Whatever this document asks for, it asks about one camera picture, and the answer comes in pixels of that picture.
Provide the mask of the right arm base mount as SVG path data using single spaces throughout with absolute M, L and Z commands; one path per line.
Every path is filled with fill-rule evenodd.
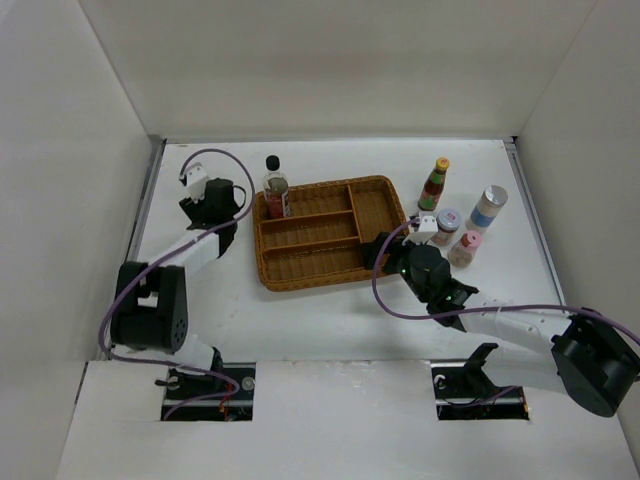
M 430 364 L 440 421 L 524 420 L 529 409 L 520 386 L 497 386 L 483 371 L 496 343 L 483 343 L 466 359 Z

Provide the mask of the white shaker silver lid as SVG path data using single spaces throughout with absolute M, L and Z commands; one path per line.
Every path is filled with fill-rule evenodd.
M 508 192 L 501 186 L 490 185 L 466 220 L 466 228 L 484 234 L 508 201 Z

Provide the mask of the red sauce bottle yellow cap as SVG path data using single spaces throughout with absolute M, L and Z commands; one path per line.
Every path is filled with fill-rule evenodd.
M 446 157 L 436 160 L 435 166 L 424 183 L 421 196 L 418 200 L 418 208 L 423 211 L 434 211 L 438 206 L 440 197 L 444 191 L 446 174 L 450 161 Z

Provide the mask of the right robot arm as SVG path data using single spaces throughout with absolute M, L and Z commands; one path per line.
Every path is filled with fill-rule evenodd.
M 425 305 L 422 320 L 445 328 L 490 336 L 533 353 L 523 363 L 506 362 L 484 371 L 496 345 L 477 348 L 460 371 L 472 398 L 490 401 L 511 387 L 566 394 L 600 417 L 613 416 L 639 380 L 638 335 L 586 307 L 517 305 L 494 299 L 456 280 L 439 249 L 414 235 L 380 233 L 362 245 L 373 274 L 399 275 Z

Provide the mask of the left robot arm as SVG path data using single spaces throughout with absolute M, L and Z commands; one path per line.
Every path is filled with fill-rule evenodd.
M 116 293 L 128 289 L 115 308 L 109 325 L 109 339 L 127 347 L 130 359 L 147 353 L 154 361 L 194 367 L 198 375 L 223 371 L 220 352 L 198 340 L 189 328 L 188 280 L 207 264 L 219 259 L 232 244 L 237 231 L 236 216 L 245 206 L 236 193 L 246 190 L 227 179 L 206 182 L 199 201 L 187 197 L 179 202 L 191 224 L 171 250 L 162 254 L 161 264 L 141 277 L 150 262 L 127 261 L 118 272 Z

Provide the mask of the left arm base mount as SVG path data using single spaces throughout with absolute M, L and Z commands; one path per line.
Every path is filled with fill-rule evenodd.
M 253 418 L 256 391 L 255 363 L 227 363 L 223 374 L 239 385 L 194 375 L 171 368 L 164 380 L 155 384 L 164 388 L 160 420 L 170 422 L 243 422 Z

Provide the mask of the clear bottle red label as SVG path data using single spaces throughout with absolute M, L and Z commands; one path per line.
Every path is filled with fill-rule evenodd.
M 263 179 L 263 194 L 272 219 L 291 216 L 289 183 L 280 170 L 280 158 L 269 155 L 266 160 L 267 173 Z

